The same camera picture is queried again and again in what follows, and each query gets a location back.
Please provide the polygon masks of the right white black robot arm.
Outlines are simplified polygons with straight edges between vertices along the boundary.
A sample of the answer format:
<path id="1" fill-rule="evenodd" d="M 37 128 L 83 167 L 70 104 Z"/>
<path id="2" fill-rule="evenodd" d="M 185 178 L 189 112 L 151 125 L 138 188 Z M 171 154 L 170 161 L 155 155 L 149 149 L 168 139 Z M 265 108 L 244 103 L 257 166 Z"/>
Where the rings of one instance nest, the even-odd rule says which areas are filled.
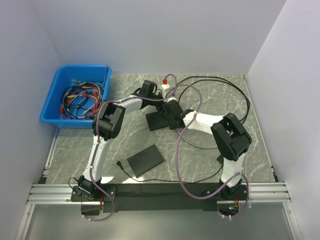
<path id="1" fill-rule="evenodd" d="M 233 113 L 225 116 L 204 114 L 197 109 L 182 110 L 174 99 L 165 102 L 159 111 L 171 130 L 182 129 L 175 148 L 175 168 L 183 191 L 195 200 L 207 200 L 218 193 L 226 200 L 236 196 L 244 177 L 243 160 L 252 143 L 250 134 L 237 116 Z M 207 196 L 196 196 L 189 192 L 180 176 L 179 145 L 186 130 L 196 130 L 212 135 L 223 160 L 220 187 Z"/>

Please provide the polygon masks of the black network switch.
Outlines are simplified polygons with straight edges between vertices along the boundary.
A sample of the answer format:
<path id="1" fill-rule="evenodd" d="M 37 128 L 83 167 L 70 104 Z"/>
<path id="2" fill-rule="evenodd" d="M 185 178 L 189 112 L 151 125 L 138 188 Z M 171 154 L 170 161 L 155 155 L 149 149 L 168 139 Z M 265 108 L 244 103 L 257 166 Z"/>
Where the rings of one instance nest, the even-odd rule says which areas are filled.
<path id="1" fill-rule="evenodd" d="M 167 117 L 161 112 L 152 112 L 145 115 L 149 130 L 156 131 L 169 127 Z"/>
<path id="2" fill-rule="evenodd" d="M 127 159 L 127 162 L 136 178 L 139 178 L 149 170 L 162 164 L 164 161 L 164 157 L 155 144 Z"/>

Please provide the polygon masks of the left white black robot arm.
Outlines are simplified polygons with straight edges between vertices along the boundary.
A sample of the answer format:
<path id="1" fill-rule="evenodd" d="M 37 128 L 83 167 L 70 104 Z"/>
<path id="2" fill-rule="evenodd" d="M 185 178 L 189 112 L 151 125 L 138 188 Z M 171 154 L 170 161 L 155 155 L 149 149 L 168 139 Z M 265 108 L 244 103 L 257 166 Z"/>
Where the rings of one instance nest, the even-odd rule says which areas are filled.
<path id="1" fill-rule="evenodd" d="M 79 198 L 84 198 L 84 201 L 91 202 L 104 196 L 112 199 L 101 184 L 102 168 L 111 143 L 120 133 L 125 114 L 147 106 L 162 107 L 174 95 L 176 88 L 177 83 L 171 88 L 167 77 L 160 87 L 153 81 L 145 80 L 142 87 L 128 97 L 105 101 L 99 107 L 92 124 L 92 150 L 83 174 L 76 179 L 77 185 L 72 188 L 72 201 L 78 202 Z"/>

